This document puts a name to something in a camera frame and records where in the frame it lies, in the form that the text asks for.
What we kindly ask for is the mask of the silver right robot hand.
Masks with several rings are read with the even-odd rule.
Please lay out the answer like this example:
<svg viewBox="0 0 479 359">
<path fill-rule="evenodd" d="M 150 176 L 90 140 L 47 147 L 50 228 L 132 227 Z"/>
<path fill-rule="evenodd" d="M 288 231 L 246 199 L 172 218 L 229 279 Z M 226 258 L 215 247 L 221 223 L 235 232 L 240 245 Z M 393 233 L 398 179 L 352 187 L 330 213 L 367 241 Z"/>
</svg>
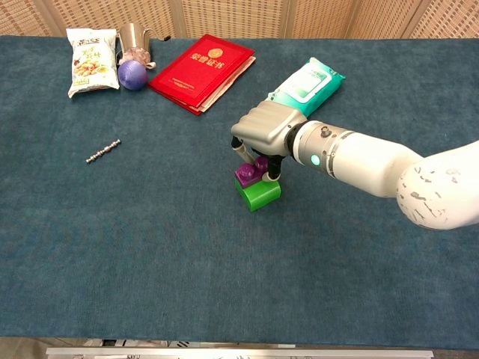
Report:
<svg viewBox="0 0 479 359">
<path fill-rule="evenodd" d="M 282 160 L 292 155 L 296 133 L 306 121 L 300 110 L 264 100 L 231 127 L 231 147 L 249 164 L 254 164 L 254 157 L 248 147 L 266 157 L 267 172 L 262 180 L 275 182 L 281 176 Z"/>
</svg>

